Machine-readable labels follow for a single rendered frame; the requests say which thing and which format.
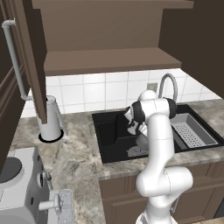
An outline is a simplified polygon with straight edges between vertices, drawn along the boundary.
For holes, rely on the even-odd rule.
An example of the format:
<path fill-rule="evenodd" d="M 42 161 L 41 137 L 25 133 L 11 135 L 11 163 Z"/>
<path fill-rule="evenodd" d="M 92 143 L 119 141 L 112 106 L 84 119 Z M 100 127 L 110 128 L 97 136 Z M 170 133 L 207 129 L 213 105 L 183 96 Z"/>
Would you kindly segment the brown wall cabinet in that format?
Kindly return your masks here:
<path fill-rule="evenodd" d="M 193 0 L 191 9 L 165 9 L 158 46 L 224 99 L 224 0 Z"/>

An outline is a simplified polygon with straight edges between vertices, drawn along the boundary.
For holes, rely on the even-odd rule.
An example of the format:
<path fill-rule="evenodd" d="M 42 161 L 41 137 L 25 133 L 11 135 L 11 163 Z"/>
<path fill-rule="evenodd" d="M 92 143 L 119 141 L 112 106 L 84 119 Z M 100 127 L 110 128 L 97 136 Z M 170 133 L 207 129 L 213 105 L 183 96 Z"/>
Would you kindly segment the brown cabinet door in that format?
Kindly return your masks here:
<path fill-rule="evenodd" d="M 21 114 L 24 105 L 2 27 L 5 20 L 15 22 L 8 31 L 24 91 L 32 93 L 38 118 L 45 123 L 46 42 L 40 10 L 33 7 L 32 0 L 0 0 L 0 119 Z"/>

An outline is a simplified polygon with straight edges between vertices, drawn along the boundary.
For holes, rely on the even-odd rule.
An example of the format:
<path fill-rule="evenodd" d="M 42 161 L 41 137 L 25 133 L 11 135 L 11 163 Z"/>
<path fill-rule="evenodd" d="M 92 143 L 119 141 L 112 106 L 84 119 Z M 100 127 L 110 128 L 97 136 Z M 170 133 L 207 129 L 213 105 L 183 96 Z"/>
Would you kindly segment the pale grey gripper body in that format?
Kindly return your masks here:
<path fill-rule="evenodd" d="M 147 148 L 148 147 L 148 138 L 145 134 L 140 133 L 136 138 L 136 144 L 140 148 Z"/>

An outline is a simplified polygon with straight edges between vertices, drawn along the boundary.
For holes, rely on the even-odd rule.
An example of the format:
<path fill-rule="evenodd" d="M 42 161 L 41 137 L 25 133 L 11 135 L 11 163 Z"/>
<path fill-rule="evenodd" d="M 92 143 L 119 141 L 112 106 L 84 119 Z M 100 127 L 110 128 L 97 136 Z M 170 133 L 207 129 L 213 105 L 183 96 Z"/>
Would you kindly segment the brown open shelf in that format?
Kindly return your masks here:
<path fill-rule="evenodd" d="M 99 74 L 180 68 L 181 62 L 160 48 L 49 52 L 45 75 Z"/>

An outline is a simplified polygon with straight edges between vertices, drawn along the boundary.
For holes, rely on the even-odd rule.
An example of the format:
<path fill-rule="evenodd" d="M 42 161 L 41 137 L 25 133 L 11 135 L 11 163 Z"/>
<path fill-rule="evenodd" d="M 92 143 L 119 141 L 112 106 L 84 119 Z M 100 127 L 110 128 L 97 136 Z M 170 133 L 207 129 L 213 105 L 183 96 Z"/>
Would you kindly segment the grey curved tap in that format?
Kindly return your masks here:
<path fill-rule="evenodd" d="M 176 102 L 177 99 L 178 99 L 178 83 L 176 82 L 175 77 L 171 73 L 166 73 L 162 77 L 162 80 L 161 80 L 160 86 L 159 86 L 158 98 L 162 98 L 164 84 L 165 84 L 165 80 L 167 78 L 171 79 L 171 82 L 172 82 L 172 85 L 173 85 L 173 100 Z"/>

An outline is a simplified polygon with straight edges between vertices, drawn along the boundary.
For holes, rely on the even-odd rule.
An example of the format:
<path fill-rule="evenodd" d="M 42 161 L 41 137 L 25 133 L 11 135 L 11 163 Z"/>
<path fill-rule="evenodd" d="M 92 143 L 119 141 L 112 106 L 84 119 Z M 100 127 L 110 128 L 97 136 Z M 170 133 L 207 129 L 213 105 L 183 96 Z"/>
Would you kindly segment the brown base cabinet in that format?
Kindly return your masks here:
<path fill-rule="evenodd" d="M 192 188 L 183 193 L 171 213 L 178 224 L 193 224 L 224 216 L 224 161 L 189 167 Z M 135 188 L 136 176 L 99 182 L 106 224 L 135 224 L 147 206 L 147 199 Z"/>

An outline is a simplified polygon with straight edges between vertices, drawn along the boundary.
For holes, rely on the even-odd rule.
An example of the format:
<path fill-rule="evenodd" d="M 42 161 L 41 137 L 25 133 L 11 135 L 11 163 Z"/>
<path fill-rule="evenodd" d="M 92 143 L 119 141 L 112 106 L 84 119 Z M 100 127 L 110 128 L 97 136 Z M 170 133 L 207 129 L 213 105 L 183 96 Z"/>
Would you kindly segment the grey drainer tray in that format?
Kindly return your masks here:
<path fill-rule="evenodd" d="M 188 113 L 178 114 L 172 118 L 171 126 L 190 149 L 218 144 L 212 135 Z"/>

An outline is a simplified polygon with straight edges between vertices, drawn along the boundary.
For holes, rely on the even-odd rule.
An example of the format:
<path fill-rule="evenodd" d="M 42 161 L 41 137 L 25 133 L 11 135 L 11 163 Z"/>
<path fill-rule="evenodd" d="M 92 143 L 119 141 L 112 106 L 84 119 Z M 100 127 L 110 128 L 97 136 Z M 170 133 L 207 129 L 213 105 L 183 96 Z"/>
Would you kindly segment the black sink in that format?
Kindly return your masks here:
<path fill-rule="evenodd" d="M 141 149 L 136 144 L 137 135 L 131 135 L 127 131 L 128 120 L 124 117 L 124 111 L 93 114 L 94 129 L 101 153 L 101 161 L 104 164 L 126 161 L 136 158 L 146 158 L 148 151 Z M 224 146 L 224 139 L 210 127 L 187 104 L 177 106 L 177 115 L 188 113 L 199 122 L 206 131 L 218 142 L 217 145 L 190 149 L 172 128 L 174 151 L 176 153 L 204 150 Z"/>

